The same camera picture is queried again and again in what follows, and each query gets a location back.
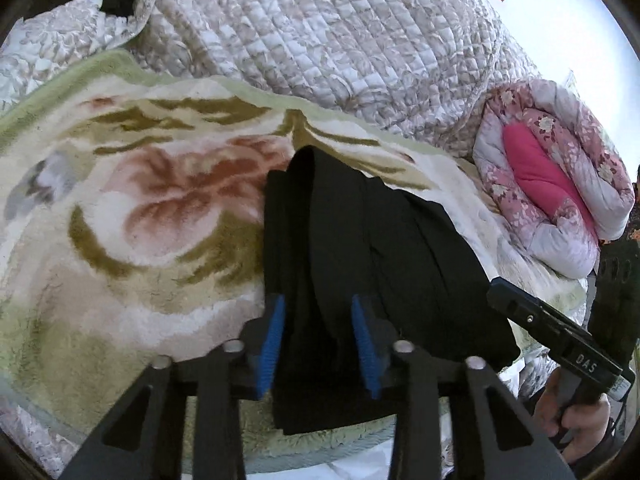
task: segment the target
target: rolled comforter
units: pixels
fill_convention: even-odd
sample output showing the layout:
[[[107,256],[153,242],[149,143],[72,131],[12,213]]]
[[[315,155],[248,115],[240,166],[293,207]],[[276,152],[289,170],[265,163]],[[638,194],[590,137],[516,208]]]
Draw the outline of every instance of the rolled comforter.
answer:
[[[634,204],[624,164],[589,108],[554,82],[494,92],[474,160],[524,249],[569,278],[593,269],[598,239],[624,231]]]

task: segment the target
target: blanket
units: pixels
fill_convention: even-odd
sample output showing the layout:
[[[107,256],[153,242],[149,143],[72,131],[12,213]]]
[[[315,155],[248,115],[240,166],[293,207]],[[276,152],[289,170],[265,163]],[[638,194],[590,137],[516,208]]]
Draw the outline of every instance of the blanket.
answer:
[[[515,141],[528,140],[512,136],[514,124],[530,130],[532,144],[517,146]],[[511,156],[510,146],[518,150]],[[536,158],[536,150],[546,160]],[[516,83],[494,93],[486,103],[474,160],[524,249],[571,278],[591,272],[598,239],[617,239],[635,202],[625,166],[601,124],[580,99],[551,81]],[[525,168],[513,168],[514,160],[534,165],[538,175],[520,180],[519,170]],[[571,189],[552,176],[554,171]]]
[[[17,24],[0,51],[5,107],[139,34],[127,47],[154,72],[243,80],[470,156],[487,92],[538,74],[484,0],[138,0],[126,30],[100,1]]]
[[[0,118],[3,393],[77,446],[153,355],[188,359],[237,336],[262,312],[266,172],[308,144],[441,203],[489,278],[584,315],[582,284],[519,251],[468,162],[226,78],[150,75],[115,50]],[[513,329],[523,352],[534,346]],[[268,399],[246,402],[248,470],[389,438],[391,423],[283,436]]]

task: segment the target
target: pillow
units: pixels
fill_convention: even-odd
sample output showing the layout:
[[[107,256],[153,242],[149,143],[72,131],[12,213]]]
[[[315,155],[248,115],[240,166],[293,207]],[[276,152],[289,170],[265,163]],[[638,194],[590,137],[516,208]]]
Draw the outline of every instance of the pillow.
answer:
[[[502,142],[507,161],[520,189],[550,220],[569,198],[578,207],[584,223],[598,239],[595,222],[575,184],[546,154],[533,132],[522,123],[507,124],[502,130]]]

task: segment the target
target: white wall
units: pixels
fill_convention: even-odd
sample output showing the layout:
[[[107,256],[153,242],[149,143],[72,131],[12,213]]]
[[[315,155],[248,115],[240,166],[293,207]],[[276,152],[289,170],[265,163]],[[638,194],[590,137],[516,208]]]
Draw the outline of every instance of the white wall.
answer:
[[[635,179],[640,164],[640,62],[601,0],[488,0],[543,77],[573,70],[580,97]]]

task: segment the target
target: silver bolt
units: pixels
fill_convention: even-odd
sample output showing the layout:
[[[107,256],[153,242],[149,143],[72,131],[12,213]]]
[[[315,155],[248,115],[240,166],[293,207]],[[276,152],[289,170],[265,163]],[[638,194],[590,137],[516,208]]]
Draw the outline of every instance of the silver bolt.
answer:
[[[486,366],[486,361],[481,357],[473,355],[466,359],[466,365],[472,370],[483,370]]]
[[[157,355],[151,361],[151,367],[154,370],[164,370],[171,366],[171,358],[168,355]]]
[[[244,350],[244,343],[239,339],[231,339],[223,343],[222,349],[228,354],[237,354]]]
[[[411,341],[399,339],[394,343],[394,350],[399,354],[410,354],[415,350],[415,346]]]

